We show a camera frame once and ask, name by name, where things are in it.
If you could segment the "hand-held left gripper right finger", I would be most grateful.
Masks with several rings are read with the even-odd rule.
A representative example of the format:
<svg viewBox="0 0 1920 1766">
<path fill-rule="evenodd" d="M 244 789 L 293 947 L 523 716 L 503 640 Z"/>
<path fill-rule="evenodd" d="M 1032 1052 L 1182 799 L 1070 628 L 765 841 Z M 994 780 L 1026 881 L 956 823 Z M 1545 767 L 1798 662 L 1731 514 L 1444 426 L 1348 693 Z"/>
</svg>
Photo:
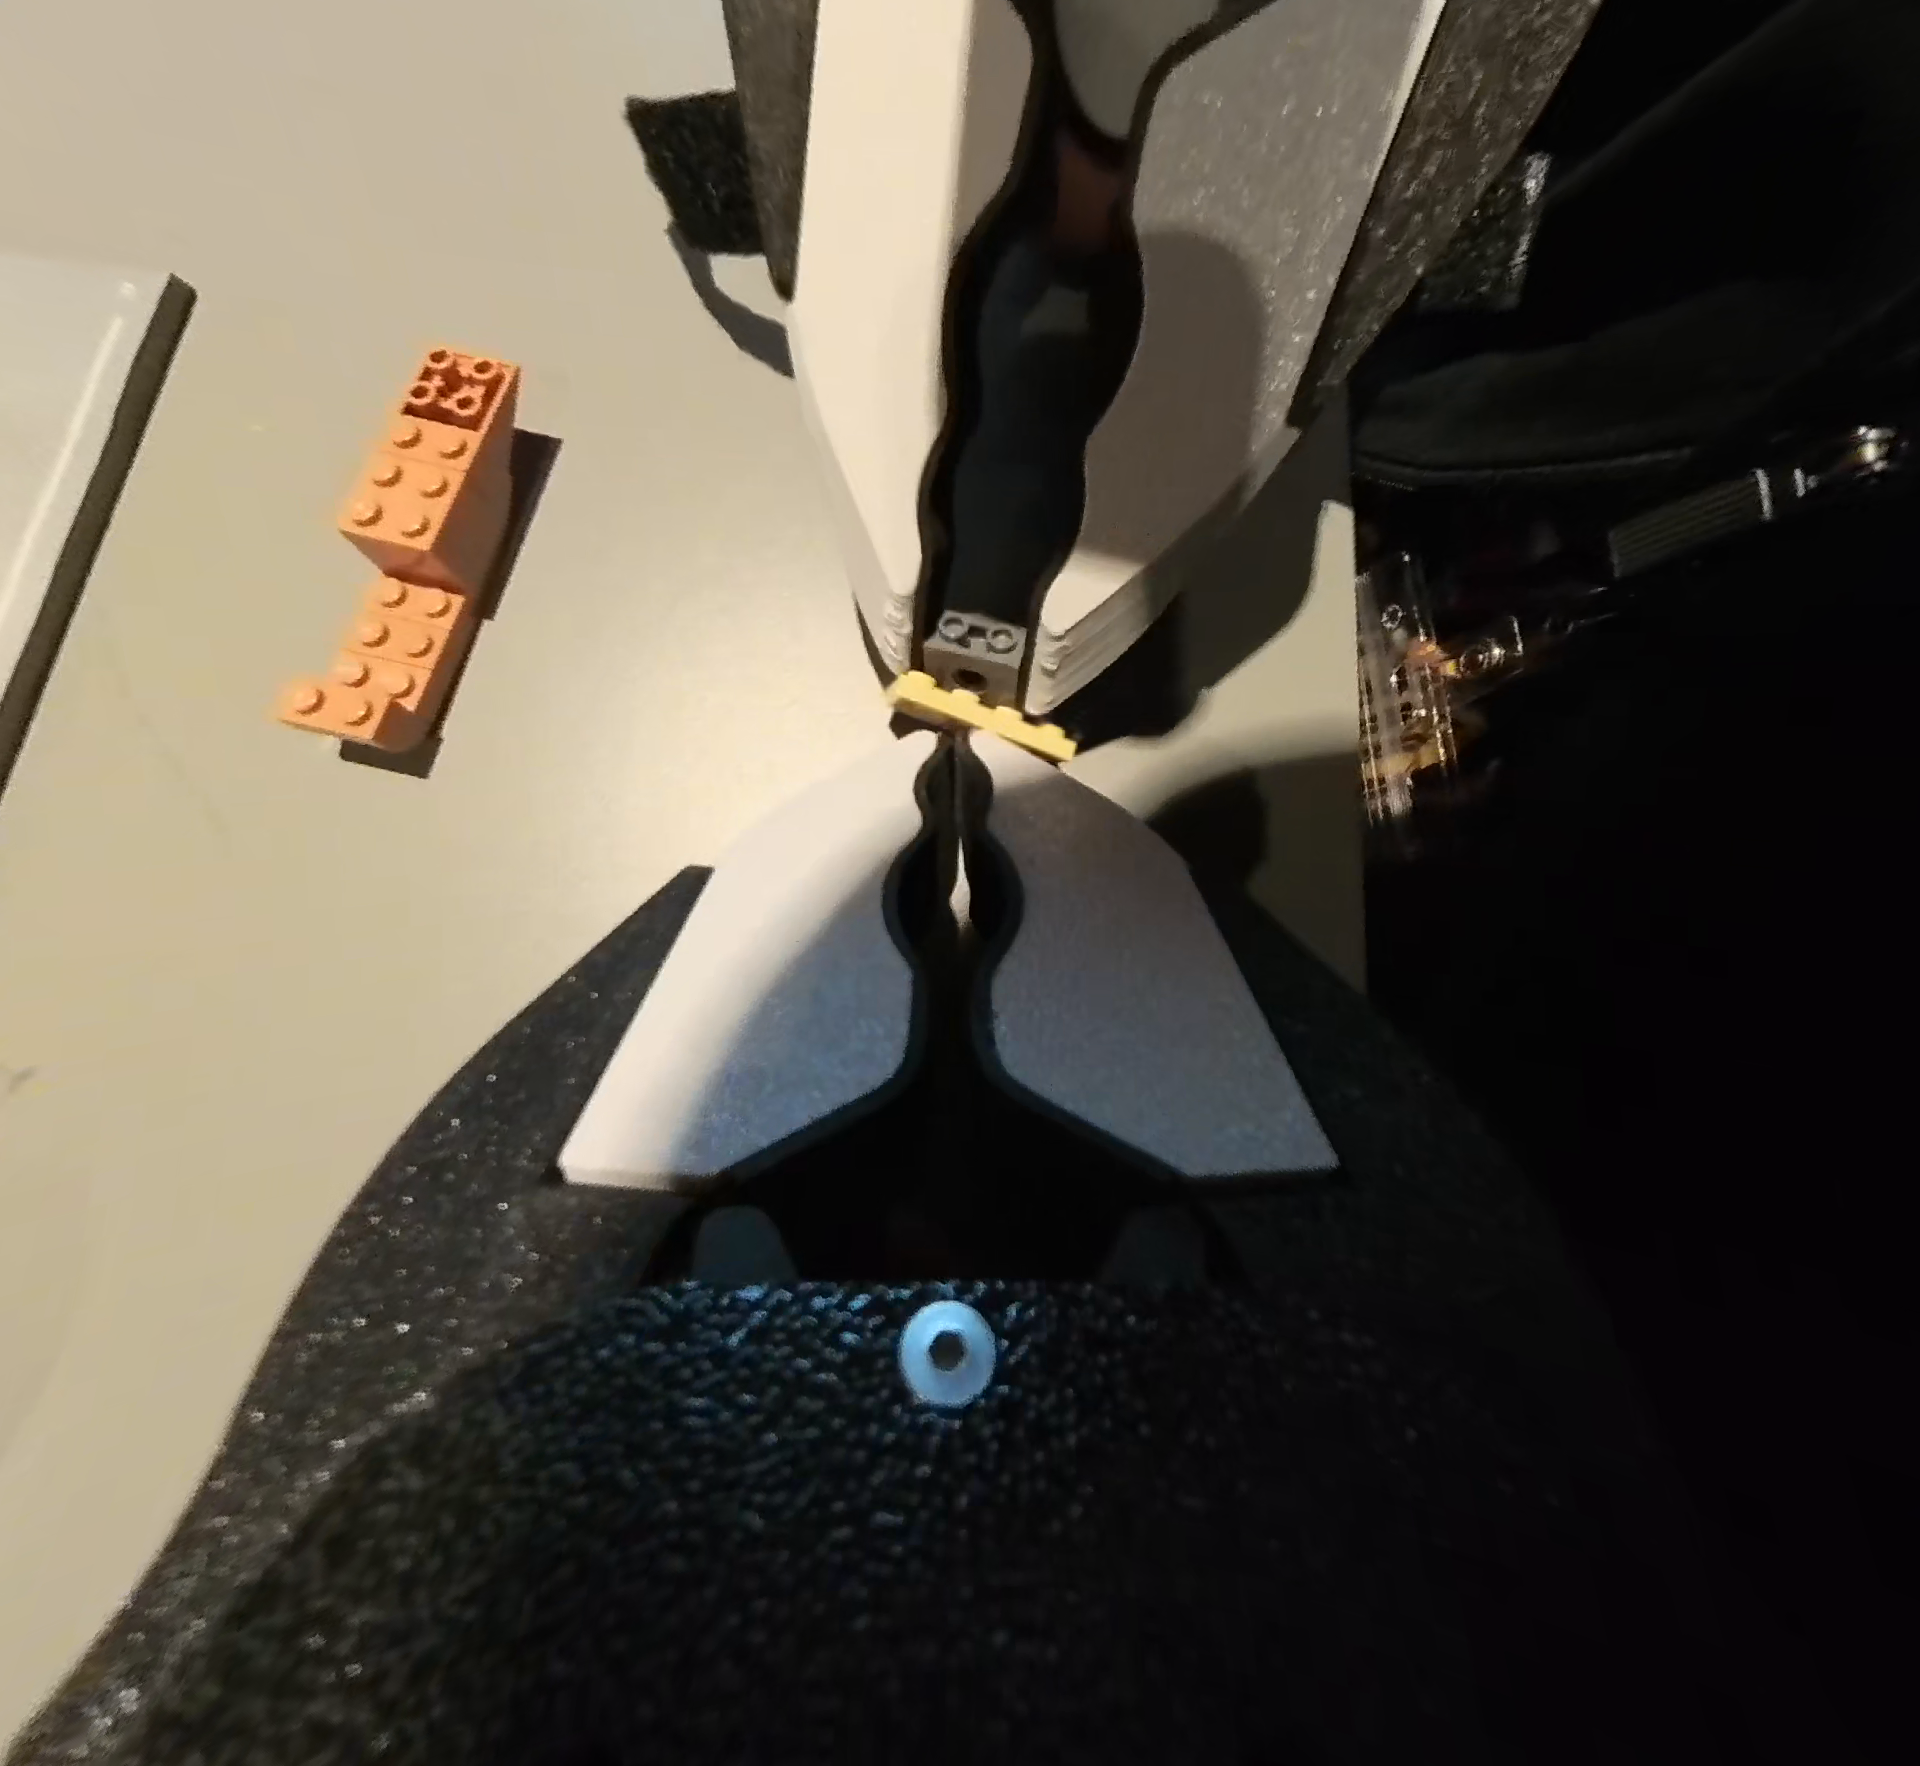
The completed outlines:
<svg viewBox="0 0 1920 1766">
<path fill-rule="evenodd" d="M 981 852 L 1012 882 L 987 971 L 996 1068 L 1034 1101 L 1205 1184 L 1330 1175 L 1339 1155 L 1191 866 L 1111 798 L 1007 740 Z"/>
</svg>

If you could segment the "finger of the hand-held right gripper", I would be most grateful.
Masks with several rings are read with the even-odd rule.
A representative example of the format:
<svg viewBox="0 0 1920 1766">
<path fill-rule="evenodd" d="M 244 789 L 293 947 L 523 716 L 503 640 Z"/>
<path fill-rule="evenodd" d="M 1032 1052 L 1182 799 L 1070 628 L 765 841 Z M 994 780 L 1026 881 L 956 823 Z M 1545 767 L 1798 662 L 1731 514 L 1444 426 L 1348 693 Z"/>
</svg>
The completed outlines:
<svg viewBox="0 0 1920 1766">
<path fill-rule="evenodd" d="M 1086 444 L 1032 709 L 1140 642 L 1299 438 L 1299 389 L 1449 0 L 1261 0 L 1153 79 L 1128 214 L 1140 337 Z"/>
<path fill-rule="evenodd" d="M 895 673 L 938 626 L 925 505 L 956 279 L 1023 164 L 1036 72 L 1014 0 L 819 0 L 788 337 L 851 590 Z"/>
</svg>

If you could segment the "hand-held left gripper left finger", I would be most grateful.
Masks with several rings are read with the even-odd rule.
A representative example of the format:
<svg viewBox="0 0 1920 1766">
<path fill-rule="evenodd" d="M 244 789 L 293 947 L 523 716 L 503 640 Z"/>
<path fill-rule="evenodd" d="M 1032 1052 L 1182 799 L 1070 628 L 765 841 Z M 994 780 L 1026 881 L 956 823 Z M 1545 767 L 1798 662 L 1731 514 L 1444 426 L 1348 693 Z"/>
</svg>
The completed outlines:
<svg viewBox="0 0 1920 1766">
<path fill-rule="evenodd" d="M 730 843 L 566 1139 L 568 1182 L 714 1186 L 898 1085 L 949 751 L 884 738 Z"/>
</svg>

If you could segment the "tan toy brick plate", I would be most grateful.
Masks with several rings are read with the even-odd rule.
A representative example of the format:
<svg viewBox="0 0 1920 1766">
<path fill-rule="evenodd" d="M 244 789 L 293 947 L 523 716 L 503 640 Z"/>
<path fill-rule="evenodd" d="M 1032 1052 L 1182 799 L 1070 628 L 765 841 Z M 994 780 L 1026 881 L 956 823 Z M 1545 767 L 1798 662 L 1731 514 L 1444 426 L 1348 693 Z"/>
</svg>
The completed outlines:
<svg viewBox="0 0 1920 1766">
<path fill-rule="evenodd" d="M 992 704 L 974 691 L 949 689 L 925 671 L 902 671 L 886 686 L 884 698 L 896 716 L 938 729 L 992 734 L 1054 765 L 1064 765 L 1077 756 L 1077 740 L 1055 722 L 1032 720 L 1017 705 Z"/>
</svg>

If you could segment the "small dark grey toy brick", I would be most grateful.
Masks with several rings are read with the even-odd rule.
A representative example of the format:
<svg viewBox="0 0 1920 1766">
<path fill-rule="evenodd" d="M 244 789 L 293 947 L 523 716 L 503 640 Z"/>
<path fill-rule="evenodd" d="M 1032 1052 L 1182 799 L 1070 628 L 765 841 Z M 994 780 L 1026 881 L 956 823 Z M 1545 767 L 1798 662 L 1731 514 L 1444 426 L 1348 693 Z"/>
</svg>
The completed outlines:
<svg viewBox="0 0 1920 1766">
<path fill-rule="evenodd" d="M 922 646 L 920 666 L 929 678 L 954 691 L 1014 704 L 1023 696 L 1028 630 L 994 613 L 945 608 Z"/>
</svg>

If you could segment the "grey desk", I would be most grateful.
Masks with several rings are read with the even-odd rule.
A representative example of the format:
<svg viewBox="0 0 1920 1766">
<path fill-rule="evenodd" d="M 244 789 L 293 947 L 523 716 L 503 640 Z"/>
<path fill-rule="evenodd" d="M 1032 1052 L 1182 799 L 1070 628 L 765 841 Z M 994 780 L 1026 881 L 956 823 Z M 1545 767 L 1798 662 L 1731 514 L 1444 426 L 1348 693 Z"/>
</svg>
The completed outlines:
<svg viewBox="0 0 1920 1766">
<path fill-rule="evenodd" d="M 886 740 L 806 388 L 627 120 L 728 81 L 723 0 L 4 0 L 4 247 L 194 292 L 4 787 L 4 1740 L 418 1112 Z M 521 364 L 535 503 L 416 774 L 271 709 L 434 344 Z"/>
</svg>

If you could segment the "clear plastic clip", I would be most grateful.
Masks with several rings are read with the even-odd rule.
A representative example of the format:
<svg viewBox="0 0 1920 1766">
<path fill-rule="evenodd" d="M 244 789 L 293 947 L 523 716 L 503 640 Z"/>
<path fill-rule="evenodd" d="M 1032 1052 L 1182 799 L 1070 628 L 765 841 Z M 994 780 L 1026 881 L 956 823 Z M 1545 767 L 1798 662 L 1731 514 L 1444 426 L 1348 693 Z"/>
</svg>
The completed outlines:
<svg viewBox="0 0 1920 1766">
<path fill-rule="evenodd" d="M 1485 733 L 1480 702 L 1523 664 L 1518 619 L 1440 633 L 1424 566 L 1391 554 L 1355 575 L 1359 774 L 1371 834 L 1411 835 L 1462 794 Z"/>
</svg>

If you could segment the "orange toy brick assembly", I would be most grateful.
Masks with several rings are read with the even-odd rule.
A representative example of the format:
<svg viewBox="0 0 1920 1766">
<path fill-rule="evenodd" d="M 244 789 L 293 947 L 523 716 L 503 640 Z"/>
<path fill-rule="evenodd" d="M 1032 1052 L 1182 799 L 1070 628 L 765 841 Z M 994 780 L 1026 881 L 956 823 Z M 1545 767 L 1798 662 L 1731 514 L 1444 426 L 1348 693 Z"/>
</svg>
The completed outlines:
<svg viewBox="0 0 1920 1766">
<path fill-rule="evenodd" d="M 279 722 L 383 754 L 441 727 L 506 547 L 521 377 L 486 352 L 423 353 L 337 519 L 371 577 L 324 671 L 282 691 Z"/>
</svg>

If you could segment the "person's black jacket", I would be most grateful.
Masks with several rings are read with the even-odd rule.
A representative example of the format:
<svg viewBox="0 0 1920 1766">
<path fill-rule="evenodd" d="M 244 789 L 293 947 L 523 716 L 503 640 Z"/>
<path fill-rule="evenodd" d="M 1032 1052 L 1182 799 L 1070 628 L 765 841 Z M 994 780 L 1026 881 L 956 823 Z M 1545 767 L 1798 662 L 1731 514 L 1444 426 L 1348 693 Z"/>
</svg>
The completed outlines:
<svg viewBox="0 0 1920 1766">
<path fill-rule="evenodd" d="M 1917 0 L 1606 0 L 1520 303 L 1355 370 L 1516 615 L 1386 1007 L 1523 1157 L 1731 1599 L 1749 1762 L 1917 1762 Z"/>
</svg>

